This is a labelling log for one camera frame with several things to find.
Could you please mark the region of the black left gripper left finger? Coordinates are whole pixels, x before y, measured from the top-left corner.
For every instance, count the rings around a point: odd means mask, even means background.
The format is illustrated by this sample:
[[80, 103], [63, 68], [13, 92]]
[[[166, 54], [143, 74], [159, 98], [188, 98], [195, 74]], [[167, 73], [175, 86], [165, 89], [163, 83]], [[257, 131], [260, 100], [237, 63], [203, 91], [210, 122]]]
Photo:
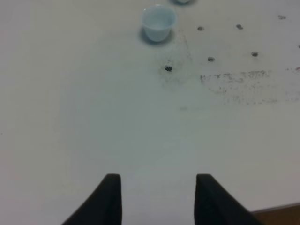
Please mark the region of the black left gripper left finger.
[[121, 176], [107, 174], [65, 225], [121, 225]]

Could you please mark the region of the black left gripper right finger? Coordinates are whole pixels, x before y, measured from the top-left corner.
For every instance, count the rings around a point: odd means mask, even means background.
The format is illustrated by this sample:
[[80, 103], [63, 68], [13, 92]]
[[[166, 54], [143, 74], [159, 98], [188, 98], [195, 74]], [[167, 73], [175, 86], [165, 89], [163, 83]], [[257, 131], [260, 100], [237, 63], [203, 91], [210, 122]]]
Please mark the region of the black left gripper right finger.
[[261, 224], [210, 174], [196, 176], [194, 221], [196, 225]]

